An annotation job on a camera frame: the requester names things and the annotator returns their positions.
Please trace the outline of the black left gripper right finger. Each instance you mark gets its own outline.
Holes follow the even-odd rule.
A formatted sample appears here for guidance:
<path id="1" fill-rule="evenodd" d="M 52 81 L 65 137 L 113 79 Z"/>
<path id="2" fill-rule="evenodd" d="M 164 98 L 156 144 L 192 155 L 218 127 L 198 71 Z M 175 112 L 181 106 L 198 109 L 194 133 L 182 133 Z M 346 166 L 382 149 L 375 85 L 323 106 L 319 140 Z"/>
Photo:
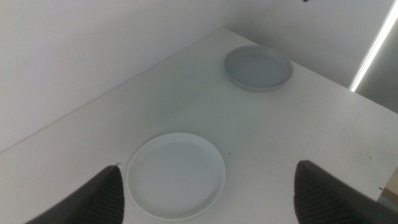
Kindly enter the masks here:
<path id="1" fill-rule="evenodd" d="M 397 212 L 308 160 L 296 166 L 294 209 L 299 223 L 397 223 Z"/>

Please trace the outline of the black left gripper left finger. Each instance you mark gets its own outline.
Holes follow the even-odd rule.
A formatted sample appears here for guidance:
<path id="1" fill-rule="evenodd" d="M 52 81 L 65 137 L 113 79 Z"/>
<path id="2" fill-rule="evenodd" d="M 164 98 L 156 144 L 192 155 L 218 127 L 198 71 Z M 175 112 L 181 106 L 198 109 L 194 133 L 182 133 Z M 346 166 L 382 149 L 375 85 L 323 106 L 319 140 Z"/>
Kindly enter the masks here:
<path id="1" fill-rule="evenodd" d="M 87 183 L 29 223 L 122 224 L 125 197 L 120 168 L 107 166 Z"/>

